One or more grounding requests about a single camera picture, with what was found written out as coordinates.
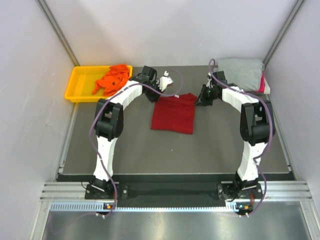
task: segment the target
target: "yellow plastic tray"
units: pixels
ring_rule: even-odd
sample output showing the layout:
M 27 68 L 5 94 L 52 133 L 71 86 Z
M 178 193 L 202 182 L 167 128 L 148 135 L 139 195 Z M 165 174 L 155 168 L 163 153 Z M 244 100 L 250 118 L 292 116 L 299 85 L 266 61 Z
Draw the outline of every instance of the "yellow plastic tray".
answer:
M 97 79 L 101 79 L 111 66 L 76 66 L 66 87 L 64 98 L 73 103 L 96 103 L 99 99 L 108 98 L 104 96 L 104 89 L 100 89 L 95 95 L 92 91 L 95 88 Z M 132 76 L 132 66 L 127 66 Z

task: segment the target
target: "folded red shirt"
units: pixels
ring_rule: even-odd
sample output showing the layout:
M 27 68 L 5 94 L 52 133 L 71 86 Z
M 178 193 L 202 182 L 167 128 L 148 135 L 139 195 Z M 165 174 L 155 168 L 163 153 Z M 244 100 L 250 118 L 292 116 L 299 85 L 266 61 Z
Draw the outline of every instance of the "folded red shirt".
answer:
M 154 104 L 151 129 L 193 134 L 196 99 L 192 93 L 160 97 Z

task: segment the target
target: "white panel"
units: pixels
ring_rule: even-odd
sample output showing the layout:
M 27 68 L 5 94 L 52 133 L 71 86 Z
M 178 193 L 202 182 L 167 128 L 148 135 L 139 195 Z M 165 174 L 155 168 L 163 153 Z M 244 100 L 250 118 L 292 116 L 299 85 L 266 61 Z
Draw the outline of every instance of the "white panel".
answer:
M 320 1 L 307 0 L 266 69 L 271 99 L 299 179 L 320 211 Z
M 82 65 L 263 59 L 295 0 L 47 0 Z
M 35 0 L 1 1 L 0 239 L 25 240 L 72 105 L 72 64 Z

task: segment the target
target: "gray floor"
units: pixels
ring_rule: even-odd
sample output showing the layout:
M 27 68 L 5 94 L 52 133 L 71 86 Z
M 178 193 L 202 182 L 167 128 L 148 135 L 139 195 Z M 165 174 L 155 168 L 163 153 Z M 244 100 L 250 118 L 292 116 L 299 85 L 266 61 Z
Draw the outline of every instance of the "gray floor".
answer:
M 224 212 L 51 212 L 44 240 L 310 240 L 299 203 L 268 202 L 250 218 Z
M 156 67 L 158 75 L 170 69 L 178 70 L 184 77 L 181 94 L 198 95 L 206 83 L 207 66 Z M 134 68 L 133 74 L 140 71 L 141 68 Z M 174 93 L 181 83 L 175 73 L 170 76 L 174 85 L 166 94 Z M 95 103 L 79 104 L 63 174 L 93 174 L 95 170 L 96 155 L 88 139 L 95 109 Z M 243 151 L 240 113 L 230 105 L 216 100 L 213 106 L 197 106 L 193 135 L 151 130 L 153 109 L 154 104 L 144 95 L 125 109 L 124 130 L 114 153 L 115 174 L 217 174 L 238 169 Z M 261 168 L 265 173 L 288 172 L 277 134 Z

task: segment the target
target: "crumpled orange clothing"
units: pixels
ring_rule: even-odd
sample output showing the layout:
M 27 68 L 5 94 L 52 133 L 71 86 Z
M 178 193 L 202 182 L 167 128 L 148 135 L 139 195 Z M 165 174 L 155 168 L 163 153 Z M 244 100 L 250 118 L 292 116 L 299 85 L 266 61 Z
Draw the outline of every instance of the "crumpled orange clothing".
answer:
M 110 67 L 110 70 L 101 78 L 95 81 L 92 95 L 99 89 L 104 88 L 104 96 L 116 94 L 129 80 L 130 70 L 126 64 L 119 64 Z

